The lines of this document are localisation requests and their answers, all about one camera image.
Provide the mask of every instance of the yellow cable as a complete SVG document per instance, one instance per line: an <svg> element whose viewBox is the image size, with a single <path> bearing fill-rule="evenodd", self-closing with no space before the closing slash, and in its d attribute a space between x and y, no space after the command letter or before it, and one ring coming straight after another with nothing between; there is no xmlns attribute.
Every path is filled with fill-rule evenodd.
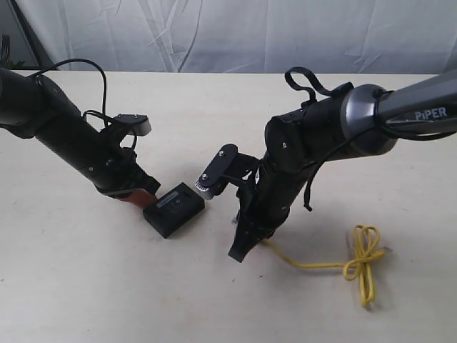
<svg viewBox="0 0 457 343"><path fill-rule="evenodd" d="M381 259L386 254L384 249L377 249L381 233L375 227L357 225L353 229L354 259L347 263L300 263L284 255L273 243L264 239L262 242L271 248L280 258L297 268L343 268L343 277L348 281L359 279L361 303L367 307L376 297L373 272L370 263Z"/></svg>

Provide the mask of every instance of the black box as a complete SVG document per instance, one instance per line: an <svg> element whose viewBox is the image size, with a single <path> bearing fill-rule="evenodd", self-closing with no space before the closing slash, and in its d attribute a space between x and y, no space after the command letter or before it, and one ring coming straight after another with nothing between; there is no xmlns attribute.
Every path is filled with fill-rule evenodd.
<svg viewBox="0 0 457 343"><path fill-rule="evenodd" d="M205 201L181 183L143 210L146 221L167 238L205 208Z"/></svg>

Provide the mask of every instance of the white backdrop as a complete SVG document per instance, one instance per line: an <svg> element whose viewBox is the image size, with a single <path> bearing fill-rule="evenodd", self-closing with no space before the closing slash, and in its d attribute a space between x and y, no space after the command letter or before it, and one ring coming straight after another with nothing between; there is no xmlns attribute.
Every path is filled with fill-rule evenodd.
<svg viewBox="0 0 457 343"><path fill-rule="evenodd" d="M456 0L17 0L54 61L113 71L437 74ZM85 68L81 65L72 68Z"/></svg>

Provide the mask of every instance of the table surface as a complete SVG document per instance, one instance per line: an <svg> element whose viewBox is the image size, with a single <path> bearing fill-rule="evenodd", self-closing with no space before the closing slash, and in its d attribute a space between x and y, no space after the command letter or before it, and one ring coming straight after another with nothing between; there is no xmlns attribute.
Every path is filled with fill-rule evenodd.
<svg viewBox="0 0 457 343"><path fill-rule="evenodd" d="M189 185L229 142L261 156L263 128L305 94L282 75L107 73L108 113L147 114L139 164L162 187ZM99 109L95 72L51 72ZM322 75L397 89L429 76ZM400 141L389 154L326 164L273 242L304 262L344 262L346 233L376 225L393 252L375 266L376 306L336 272L304 272L256 247L227 256L234 187L170 239L103 197L37 140L0 133L0 342L454 342L457 138Z"/></svg>

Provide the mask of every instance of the white table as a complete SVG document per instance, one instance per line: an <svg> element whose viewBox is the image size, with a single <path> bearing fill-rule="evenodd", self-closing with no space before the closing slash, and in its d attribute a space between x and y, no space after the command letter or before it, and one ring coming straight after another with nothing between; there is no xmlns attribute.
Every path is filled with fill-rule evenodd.
<svg viewBox="0 0 457 343"><path fill-rule="evenodd" d="M52 72L81 110L99 109L95 72ZM323 75L387 89L428 76ZM271 116L303 92L282 75L108 73L110 115L148 114L139 164L164 194L194 183L229 142L261 156ZM376 225L393 253L375 266L378 304L337 273L303 272L256 247L227 256L234 187L162 239L141 211L97 193L36 140L0 133L0 342L454 342L457 138L401 141L385 156L331 162L273 242L307 262L344 262L345 234Z"/></svg>

